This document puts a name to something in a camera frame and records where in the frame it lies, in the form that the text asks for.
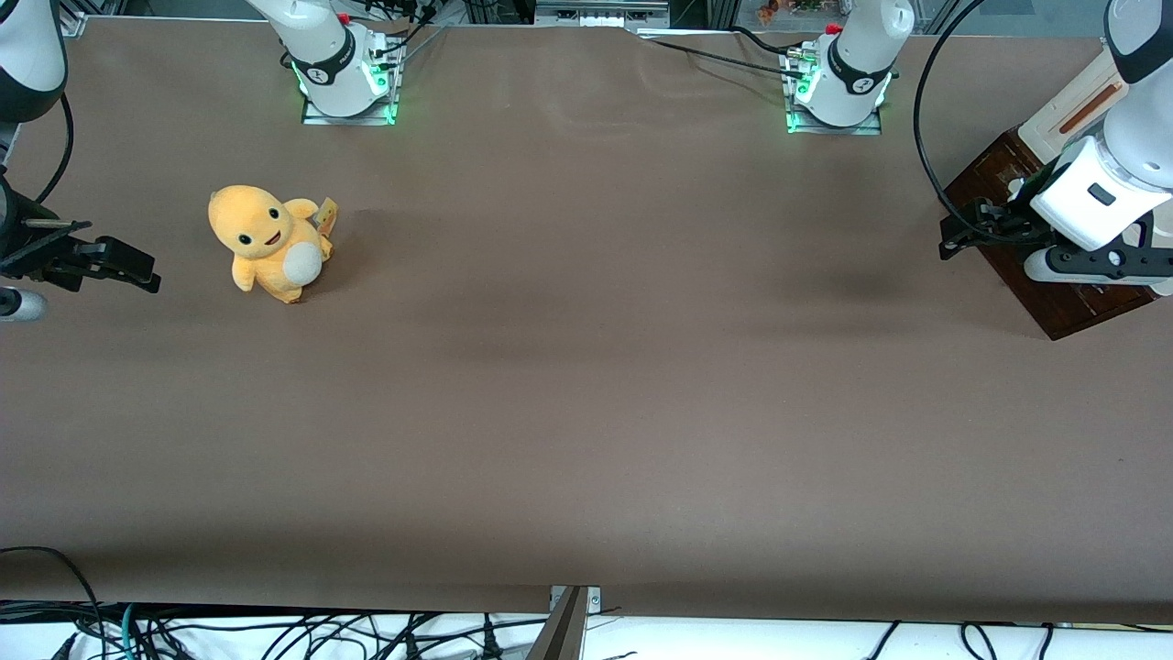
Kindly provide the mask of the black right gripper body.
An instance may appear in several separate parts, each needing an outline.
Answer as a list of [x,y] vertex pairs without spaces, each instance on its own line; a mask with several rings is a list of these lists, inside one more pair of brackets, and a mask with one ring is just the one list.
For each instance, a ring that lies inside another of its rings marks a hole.
[[79,292],[84,279],[95,277],[95,271],[91,261],[77,256],[76,249],[87,241],[75,233],[93,223],[63,220],[50,209],[14,191],[5,177],[1,188],[1,275],[11,280],[47,281]]

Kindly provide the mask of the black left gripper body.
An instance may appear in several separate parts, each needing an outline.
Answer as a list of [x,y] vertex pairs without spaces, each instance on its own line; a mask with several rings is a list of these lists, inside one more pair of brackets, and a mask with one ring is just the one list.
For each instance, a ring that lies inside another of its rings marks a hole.
[[998,247],[1047,249],[1055,246],[1055,230],[1029,203],[994,207],[994,234]]

